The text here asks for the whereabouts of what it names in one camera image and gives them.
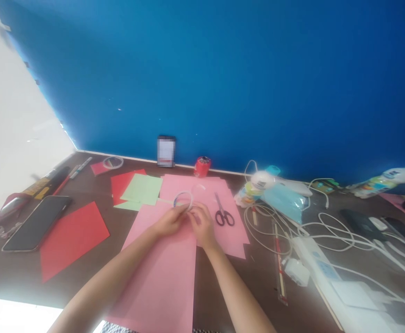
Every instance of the hand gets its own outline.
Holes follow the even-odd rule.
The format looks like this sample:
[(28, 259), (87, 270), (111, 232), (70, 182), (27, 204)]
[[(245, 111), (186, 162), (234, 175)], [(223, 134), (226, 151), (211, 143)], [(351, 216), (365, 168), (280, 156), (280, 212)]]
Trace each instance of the hand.
[[(195, 202), (193, 203), (193, 208), (190, 210), (190, 212), (191, 214), (189, 215), (189, 218), (190, 222), (192, 223), (193, 232), (205, 252), (220, 248), (215, 238), (213, 220), (207, 206), (205, 206), (203, 203)], [(196, 222), (196, 219), (192, 214), (199, 218), (201, 222), (200, 224)]]
[(152, 228), (155, 230), (158, 236), (168, 236), (178, 231), (182, 221), (188, 215), (190, 215), (189, 213), (185, 212), (188, 206), (188, 204), (185, 204), (167, 210), (167, 212), (162, 215), (162, 217), (155, 224), (152, 225)]

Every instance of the forearm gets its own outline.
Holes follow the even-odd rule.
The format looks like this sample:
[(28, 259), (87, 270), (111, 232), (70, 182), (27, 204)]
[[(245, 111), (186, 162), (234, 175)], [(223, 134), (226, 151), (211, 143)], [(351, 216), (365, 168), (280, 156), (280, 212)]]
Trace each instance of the forearm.
[(218, 246), (207, 250), (206, 253), (215, 270), (236, 332), (276, 332), (222, 249)]
[(48, 332), (91, 332), (117, 301), (157, 239), (157, 233), (149, 228), (115, 256), (73, 297)]

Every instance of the smartphone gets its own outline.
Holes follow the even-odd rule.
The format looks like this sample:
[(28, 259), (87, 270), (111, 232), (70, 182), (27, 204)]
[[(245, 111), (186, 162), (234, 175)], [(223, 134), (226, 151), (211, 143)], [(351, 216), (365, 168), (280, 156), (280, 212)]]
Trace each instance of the smartphone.
[(2, 247), (2, 251), (29, 252), (36, 250), (71, 202), (70, 197), (45, 197), (8, 239)]
[(157, 166), (174, 167), (174, 152), (176, 150), (176, 137), (157, 137)]

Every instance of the red paper sheet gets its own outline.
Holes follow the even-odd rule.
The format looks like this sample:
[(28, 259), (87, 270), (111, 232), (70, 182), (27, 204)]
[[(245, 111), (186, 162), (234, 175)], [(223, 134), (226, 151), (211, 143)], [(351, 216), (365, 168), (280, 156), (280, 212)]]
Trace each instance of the red paper sheet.
[(142, 169), (111, 177), (111, 192), (113, 193), (114, 206), (126, 202), (125, 200), (122, 200), (120, 197), (125, 192), (131, 180), (133, 179), (133, 176), (136, 173), (146, 175), (145, 170)]
[(98, 176), (101, 173), (106, 173), (106, 172), (111, 170), (111, 169), (108, 169), (108, 168), (106, 168), (104, 166), (104, 162), (94, 163), (90, 167), (91, 167), (91, 170), (94, 173), (94, 176)]
[(388, 194), (388, 193), (381, 193), (380, 197), (384, 198), (385, 200), (389, 201), (391, 204), (393, 204), (395, 207), (397, 207), (399, 210), (405, 213), (405, 210), (403, 209), (403, 202), (405, 199), (397, 194)]
[(93, 201), (57, 221), (40, 247), (45, 283), (110, 236)]
[(219, 210), (215, 198), (215, 192), (224, 210), (232, 214), (235, 219), (233, 227), (229, 225), (220, 226), (214, 223), (215, 236), (226, 254), (245, 259), (244, 244), (250, 244), (241, 215), (239, 214), (235, 200), (225, 180), (218, 177), (197, 178), (191, 176), (165, 175), (159, 197), (164, 200), (173, 201), (176, 194), (181, 191), (192, 191), (195, 201), (207, 205), (213, 220)]
[[(143, 205), (122, 249), (172, 205)], [(190, 223), (162, 238), (142, 260), (107, 321), (142, 333), (191, 333), (196, 239)]]

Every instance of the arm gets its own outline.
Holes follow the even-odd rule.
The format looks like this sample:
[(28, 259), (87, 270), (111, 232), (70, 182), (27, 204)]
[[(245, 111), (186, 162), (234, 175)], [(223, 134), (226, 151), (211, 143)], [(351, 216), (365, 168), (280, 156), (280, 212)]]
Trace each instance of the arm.
[(199, 218), (200, 224), (192, 215), (190, 221), (198, 241), (215, 270), (236, 332), (276, 333), (270, 320), (216, 241), (213, 220), (208, 208), (201, 203), (194, 205), (197, 207), (193, 207), (191, 212)]
[(141, 260), (166, 235), (174, 234), (188, 205), (172, 208), (89, 280), (68, 303), (48, 333), (91, 332), (124, 291)]

